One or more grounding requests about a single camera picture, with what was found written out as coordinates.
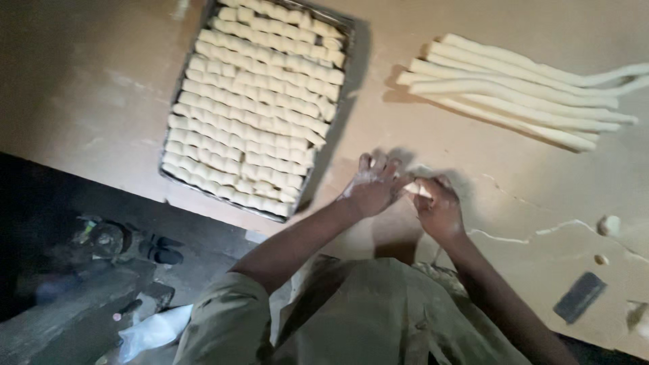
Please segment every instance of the hand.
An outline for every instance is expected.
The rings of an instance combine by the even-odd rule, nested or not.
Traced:
[[[397,177],[397,169],[401,166],[398,158],[388,160],[387,156],[379,155],[370,167],[372,159],[368,153],[361,155],[358,172],[336,199],[346,199],[361,219],[384,211],[401,196],[401,188],[413,180],[410,175]]]
[[[415,183],[423,186],[432,196],[432,199],[428,199],[415,195],[413,199],[424,231],[439,244],[465,236],[458,195],[455,194],[448,177],[446,175],[431,179],[418,177]]]

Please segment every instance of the forearm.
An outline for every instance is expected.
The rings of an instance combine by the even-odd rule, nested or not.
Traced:
[[[471,300],[534,364],[577,362],[525,302],[482,256],[468,236],[440,242],[458,270]]]
[[[250,277],[270,294],[320,248],[361,219],[361,214],[348,200],[334,201],[261,243],[230,271]]]

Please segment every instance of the black scraper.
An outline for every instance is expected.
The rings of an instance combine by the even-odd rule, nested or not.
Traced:
[[[554,312],[568,324],[573,324],[597,299],[606,283],[587,271],[574,282],[570,290],[554,305]]]

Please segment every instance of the work surface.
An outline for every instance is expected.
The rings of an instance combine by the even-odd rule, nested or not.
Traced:
[[[2,151],[264,234],[285,227],[157,172],[169,102],[198,29],[200,1],[14,3],[1,14]],[[425,44],[448,32],[584,75],[648,62],[649,3],[319,3],[357,21],[348,70],[354,91],[343,107],[344,129],[335,131],[337,142],[320,157],[326,172],[316,173],[315,199],[299,216],[342,191],[362,152],[403,148],[400,155],[411,166],[450,171],[467,231],[551,329],[649,359],[649,339],[637,332],[643,325],[631,331],[626,321],[629,301],[649,301],[643,258],[649,257],[649,89],[620,102],[620,111],[640,117],[640,125],[604,136],[595,152],[579,155],[438,108],[394,83]],[[401,201],[326,250],[369,257],[379,237],[398,236],[396,227],[416,229],[414,214]],[[622,218],[621,237],[593,231],[604,214]],[[418,257],[430,259],[434,251],[432,240],[421,238]],[[595,255],[610,264],[598,266]],[[587,270],[607,290],[566,325],[552,306]]]

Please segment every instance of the person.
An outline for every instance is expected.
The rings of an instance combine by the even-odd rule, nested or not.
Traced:
[[[270,346],[269,295],[338,234],[394,203],[413,180],[399,167],[363,154],[335,201],[239,260],[194,305],[174,363],[577,364],[471,242],[444,175],[416,178],[431,198],[413,202],[456,276],[394,258],[324,258]]]

